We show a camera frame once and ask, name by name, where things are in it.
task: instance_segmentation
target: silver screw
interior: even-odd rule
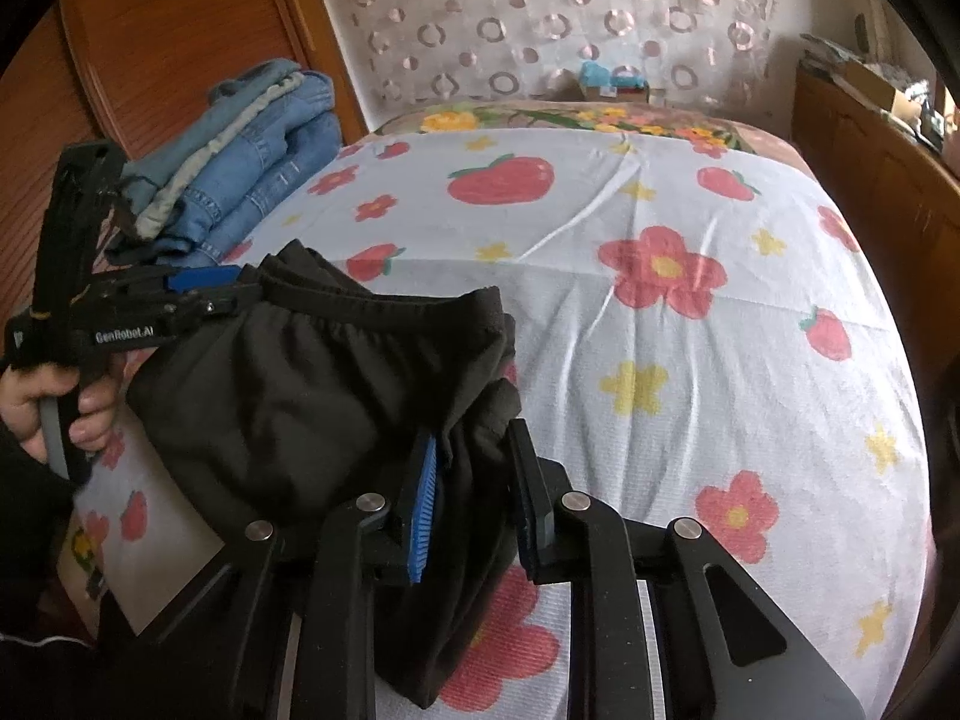
[[[673,523],[673,529],[677,532],[677,536],[680,538],[689,538],[690,541],[696,541],[697,538],[704,534],[704,529],[699,522],[689,517],[678,519]]]
[[[379,512],[387,505],[387,499],[380,493],[364,493],[357,498],[357,509],[361,512]]]
[[[274,527],[265,519],[256,519],[243,531],[250,541],[267,541],[274,534]]]
[[[585,493],[567,493],[560,498],[560,503],[571,512],[585,512],[590,508],[590,496]]]

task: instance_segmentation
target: yellow star print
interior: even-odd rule
[[[635,200],[652,200],[656,197],[656,190],[644,186],[640,181],[630,181],[620,187],[620,194],[628,194]]]
[[[779,240],[779,238],[774,238],[773,235],[770,234],[770,230],[757,230],[751,238],[754,243],[757,244],[757,250],[764,257],[769,257],[771,254],[778,257],[784,256],[786,243]]]
[[[881,424],[877,423],[875,432],[867,436],[867,449],[870,450],[877,462],[877,473],[885,473],[888,467],[899,463],[899,455],[896,454],[896,439],[887,433]]]
[[[623,143],[618,143],[616,146],[610,147],[611,154],[619,154],[620,156],[626,156],[627,154],[636,153],[637,150],[630,145],[627,141]]]
[[[483,151],[484,148],[490,148],[491,146],[496,146],[496,141],[487,135],[467,141],[467,151]]]
[[[502,241],[491,244],[488,247],[478,247],[476,259],[482,263],[495,263],[500,260],[506,260],[512,257],[507,245]]]
[[[877,601],[874,604],[874,610],[866,617],[861,617],[860,622],[860,643],[856,645],[856,656],[862,658],[867,654],[874,644],[882,644],[886,638],[886,632],[883,630],[883,624],[893,613],[894,608],[883,601]]]
[[[616,376],[604,376],[600,380],[600,391],[616,396],[613,410],[618,415],[630,416],[638,409],[657,415],[661,402],[656,394],[668,378],[666,370],[659,365],[648,365],[638,370],[632,362],[621,362]]]

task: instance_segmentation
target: bed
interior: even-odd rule
[[[932,565],[923,429],[793,148],[640,105],[440,105],[345,148],[229,259],[294,238],[379,293],[497,285],[539,454],[624,517],[699,518],[880,718]],[[126,408],[77,512],[59,573],[91,626],[95,566],[139,631],[219,547]],[[563,717],[568,632],[566,590],[515,567],[440,701],[378,685],[378,712]]]

